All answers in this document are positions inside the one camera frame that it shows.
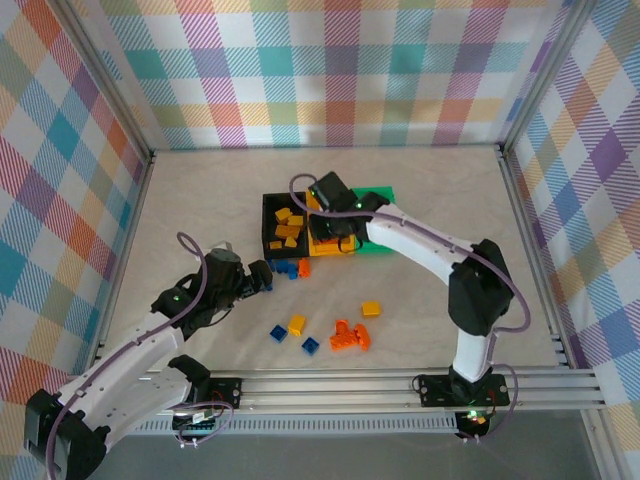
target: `yellow lego brick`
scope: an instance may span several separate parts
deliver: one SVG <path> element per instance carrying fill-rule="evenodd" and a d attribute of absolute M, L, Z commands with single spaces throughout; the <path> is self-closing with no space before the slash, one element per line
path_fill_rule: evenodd
<path fill-rule="evenodd" d="M 294 315 L 289 322 L 289 333 L 299 337 L 304 330 L 304 324 L 307 321 L 302 315 Z"/>
<path fill-rule="evenodd" d="M 289 227 L 287 225 L 278 225 L 276 227 L 276 237 L 278 238 L 286 239 L 287 237 L 292 237 L 297 239 L 298 235 L 300 235 L 298 227 Z"/>
<path fill-rule="evenodd" d="M 287 219 L 293 215 L 293 213 L 291 212 L 291 209 L 289 208 L 281 208 L 280 210 L 278 210 L 276 212 L 276 220 L 278 220 L 278 223 L 280 225 L 286 225 L 287 224 Z"/>
<path fill-rule="evenodd" d="M 363 317 L 377 317 L 380 315 L 380 304 L 378 302 L 362 302 Z"/>
<path fill-rule="evenodd" d="M 302 224 L 302 215 L 291 215 L 287 221 L 287 225 L 290 227 L 302 227 Z"/>

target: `metal frame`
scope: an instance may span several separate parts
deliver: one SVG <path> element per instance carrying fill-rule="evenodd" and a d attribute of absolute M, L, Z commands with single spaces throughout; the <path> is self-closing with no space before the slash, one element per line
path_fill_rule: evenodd
<path fill-rule="evenodd" d="M 496 159 L 502 172 L 504 179 L 504 185 L 511 202 L 511 208 L 520 230 L 520 236 L 524 245 L 524 250 L 531 267 L 531 273 L 533 275 L 536 289 L 538 290 L 538 296 L 542 302 L 542 308 L 545 312 L 547 325 L 549 326 L 549 332 L 552 335 L 558 335 L 567 353 L 567 360 L 572 368 L 577 367 L 577 362 L 573 352 L 571 351 L 571 344 L 569 343 L 569 336 L 560 319 L 560 311 L 556 305 L 551 283 L 547 277 L 542 262 L 542 254 L 535 240 L 533 229 L 531 228 L 531 221 L 527 216 L 527 212 L 524 207 L 524 198 L 522 193 L 517 187 L 517 181 L 511 165 L 507 161 L 503 151 L 496 146 Z"/>
<path fill-rule="evenodd" d="M 151 147 L 145 140 L 144 134 L 131 113 L 127 102 L 114 83 L 109 70 L 102 60 L 100 52 L 95 48 L 93 42 L 84 30 L 82 22 L 78 18 L 74 8 L 71 7 L 66 0 L 49 0 L 48 3 L 56 17 L 58 17 L 62 28 L 69 35 L 73 46 L 78 50 L 98 90 L 104 95 L 107 103 L 113 109 L 124 131 L 128 134 L 129 138 L 133 139 L 138 154 L 150 161 L 152 157 Z"/>
<path fill-rule="evenodd" d="M 513 378 L 507 370 L 507 386 Z M 469 407 L 420 405 L 411 383 L 416 375 L 446 375 L 447 369 L 239 370 L 212 372 L 242 378 L 239 414 L 363 414 L 464 412 Z M 605 407 L 591 370 L 518 368 L 518 409 L 582 410 Z M 139 381 L 149 381 L 142 377 Z"/>
<path fill-rule="evenodd" d="M 597 0 L 576 0 L 571 6 L 558 38 L 551 46 L 551 50 L 547 54 L 547 58 L 540 68 L 531 90 L 524 99 L 507 133 L 504 141 L 504 151 L 509 152 L 525 132 L 596 3 Z"/>
<path fill-rule="evenodd" d="M 115 274 L 113 276 L 113 282 L 109 289 L 109 296 L 105 304 L 104 310 L 98 320 L 98 326 L 96 331 L 98 334 L 93 338 L 89 347 L 89 355 L 85 365 L 85 370 L 88 370 L 93 365 L 93 362 L 100 359 L 100 349 L 104 348 L 107 335 L 109 333 L 109 327 L 111 326 L 111 320 L 113 319 L 113 312 L 116 308 L 118 301 L 118 295 L 120 294 L 120 288 L 122 287 L 122 281 L 124 280 L 124 273 L 126 270 L 127 262 L 129 261 L 129 255 L 131 254 L 131 247 L 133 246 L 133 239 L 138 228 L 138 222 L 142 215 L 142 207 L 144 206 L 144 200 L 147 197 L 147 191 L 149 190 L 149 183 L 151 182 L 151 174 L 153 173 L 153 157 L 146 165 L 144 173 L 142 174 L 142 180 L 140 182 L 140 190 L 138 191 L 138 197 L 131 215 L 131 223 L 127 229 L 127 235 L 122 246 L 122 252 L 118 258 Z"/>

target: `beige floor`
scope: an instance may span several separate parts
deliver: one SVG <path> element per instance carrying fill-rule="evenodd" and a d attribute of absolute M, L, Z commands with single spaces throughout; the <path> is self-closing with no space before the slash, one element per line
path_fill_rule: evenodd
<path fill-rule="evenodd" d="M 391 185 L 400 208 L 458 238 L 490 238 L 502 248 L 511 274 L 533 312 L 524 334 L 499 339 L 495 360 L 512 365 L 554 365 L 549 330 L 525 257 L 494 152 L 478 148 L 301 149 L 161 153 L 140 224 L 107 348 L 122 341 L 165 288 L 197 263 L 175 240 L 178 230 L 204 248 L 232 243 L 246 263 L 262 257 L 261 197 L 285 192 L 299 172 L 335 170 L 350 186 Z M 274 291 L 239 303 L 219 326 L 194 335 L 184 352 L 211 369 L 444 367 L 453 359 L 457 330 L 447 314 L 447 289 L 399 254 L 312 259 L 312 277 L 278 275 Z M 360 303 L 381 302 L 381 317 L 363 322 L 372 347 L 333 353 L 334 320 L 360 321 Z M 294 313 L 307 317 L 302 338 L 283 344 L 269 337 Z M 522 322 L 514 302 L 501 319 Z M 307 336 L 321 343 L 309 357 Z"/>

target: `robotic arm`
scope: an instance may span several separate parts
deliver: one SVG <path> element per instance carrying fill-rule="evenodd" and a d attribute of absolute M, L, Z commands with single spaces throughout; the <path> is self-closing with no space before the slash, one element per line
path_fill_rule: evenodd
<path fill-rule="evenodd" d="M 492 328 L 509 308 L 513 292 L 472 256 L 486 259 L 508 277 L 498 246 L 490 240 L 472 244 L 436 232 L 375 193 L 369 192 L 358 199 L 334 172 L 316 181 L 309 190 L 324 212 L 337 214 L 331 218 L 310 215 L 312 235 L 316 238 L 355 234 L 360 241 L 384 245 L 405 255 L 449 287 L 449 314 L 459 329 L 457 352 L 447 378 L 453 401 L 457 405 L 469 405 L 486 397 L 488 382 L 497 376 L 492 374 L 489 364 Z M 358 211 L 377 215 L 359 216 Z M 400 222 L 390 220 L 398 217 Z M 450 245 L 464 247 L 474 255 L 447 248 L 419 233 L 420 229 L 444 237 Z M 245 275 L 240 257 L 230 250 L 214 249 L 204 259 L 208 273 L 204 295 L 187 315 L 169 328 L 138 340 L 145 332 L 153 331 L 185 311 L 201 288 L 202 268 L 160 294 L 141 326 L 124 342 L 134 341 L 132 348 L 117 357 L 112 352 L 102 358 L 58 393 L 51 395 L 39 390 L 27 402 L 25 448 L 41 463 L 45 463 L 46 444 L 54 420 L 69 402 L 73 404 L 55 437 L 54 464 L 59 478 L 86 479 L 110 448 L 149 415 L 182 402 L 211 400 L 209 370 L 186 355 L 171 360 L 151 381 L 136 383 L 140 375 L 164 355 L 178 349 L 198 329 L 221 321 L 234 302 L 271 285 L 272 273 L 262 260 L 250 264 L 250 274 Z M 81 390 L 92 373 L 104 368 L 105 363 L 108 369 Z"/>
<path fill-rule="evenodd" d="M 492 375 L 489 364 L 492 328 L 509 309 L 514 293 L 485 265 L 434 238 L 444 238 L 449 245 L 473 252 L 509 277 L 500 248 L 490 240 L 472 244 L 438 232 L 376 193 L 369 192 L 358 199 L 335 172 L 317 180 L 309 190 L 322 210 L 329 212 L 329 216 L 311 214 L 311 232 L 316 238 L 326 240 L 354 234 L 359 241 L 371 241 L 401 253 L 433 272 L 449 287 L 449 316 L 458 327 L 456 356 L 449 369 L 451 391 L 460 405 L 485 397 L 479 394 Z M 378 215 L 358 216 L 358 211 Z"/>
<path fill-rule="evenodd" d="M 272 273 L 264 260 L 250 264 L 250 274 L 245 275 L 240 257 L 229 250 L 213 249 L 204 259 L 208 273 L 204 294 L 187 315 L 170 327 L 138 340 L 192 303 L 201 288 L 202 268 L 162 292 L 131 338 L 91 369 L 58 393 L 51 395 L 39 390 L 27 402 L 25 448 L 45 464 L 47 439 L 54 420 L 72 398 L 79 397 L 72 401 L 56 433 L 54 465 L 58 478 L 86 479 L 111 447 L 149 415 L 182 402 L 211 400 L 209 370 L 186 355 L 171 360 L 151 381 L 136 383 L 158 360 L 182 346 L 198 329 L 219 322 L 234 302 L 271 285 Z M 132 341 L 135 342 L 132 348 L 117 354 L 120 347 Z M 107 370 L 81 390 L 87 379 L 105 364 L 108 364 Z"/>

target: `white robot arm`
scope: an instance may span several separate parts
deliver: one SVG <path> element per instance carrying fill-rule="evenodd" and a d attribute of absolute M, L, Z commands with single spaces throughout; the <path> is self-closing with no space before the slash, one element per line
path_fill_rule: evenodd
<path fill-rule="evenodd" d="M 415 219 L 408 217 L 396 205 L 383 205 L 377 212 L 390 214 L 396 217 L 406 218 L 413 223 L 420 224 Z M 389 220 L 373 218 L 366 225 L 369 240 L 378 245 L 384 245 L 405 257 L 413 260 L 418 265 L 436 275 L 442 282 L 449 286 L 449 278 L 456 264 L 462 264 L 466 259 L 462 254 L 444 248 L 434 240 L 420 235 L 415 230 L 391 222 Z M 449 241 L 472 249 L 471 242 L 447 236 L 435 231 L 442 237 L 448 237 Z M 490 368 L 489 365 L 489 335 L 471 335 L 462 329 L 458 329 L 458 347 L 453 360 L 453 370 L 470 383 L 480 380 Z"/>

